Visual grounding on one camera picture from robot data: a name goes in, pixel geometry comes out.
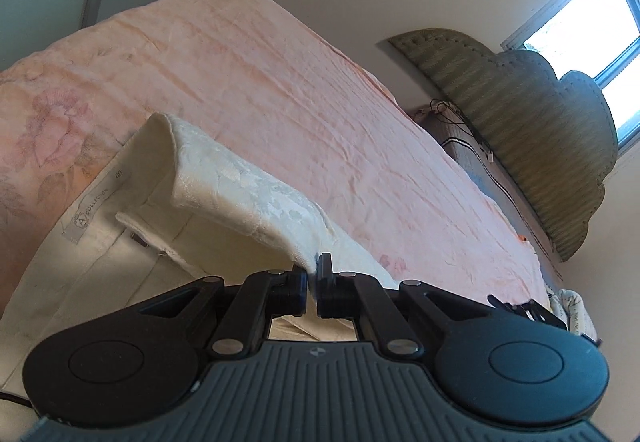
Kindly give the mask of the cream white pants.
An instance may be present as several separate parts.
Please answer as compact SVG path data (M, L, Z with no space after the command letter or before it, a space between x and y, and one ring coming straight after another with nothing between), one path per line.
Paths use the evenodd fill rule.
M1 385L60 330L209 275L337 269L394 286L372 255L300 191L177 117L157 113L58 220L1 318Z

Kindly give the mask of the white patterned cloth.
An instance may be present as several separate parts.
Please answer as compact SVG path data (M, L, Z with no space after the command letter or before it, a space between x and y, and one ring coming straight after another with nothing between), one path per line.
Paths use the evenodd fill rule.
M551 312L565 324L569 332L587 336L593 341L599 339L585 301L578 292L568 289L554 291L548 287L547 295Z

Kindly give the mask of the green striped headboard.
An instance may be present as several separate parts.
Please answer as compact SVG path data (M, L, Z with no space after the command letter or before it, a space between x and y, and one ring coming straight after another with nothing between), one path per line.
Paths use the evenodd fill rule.
M532 50L495 53L465 33L413 30L388 43L452 102L521 189L562 260L584 243L618 158L610 107L580 71Z

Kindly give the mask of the pink floral bed sheet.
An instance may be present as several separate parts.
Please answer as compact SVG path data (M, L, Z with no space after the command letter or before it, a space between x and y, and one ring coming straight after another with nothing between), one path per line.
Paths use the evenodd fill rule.
M271 0L163 0L1 76L1 295L152 113L301 191L391 277L544 300L532 245L386 87Z

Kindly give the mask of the window with metal frame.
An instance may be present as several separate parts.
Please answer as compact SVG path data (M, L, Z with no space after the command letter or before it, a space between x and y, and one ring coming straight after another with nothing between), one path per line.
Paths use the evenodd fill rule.
M638 141L639 0L554 0L502 48L539 53L557 76L590 76L610 107L618 146Z

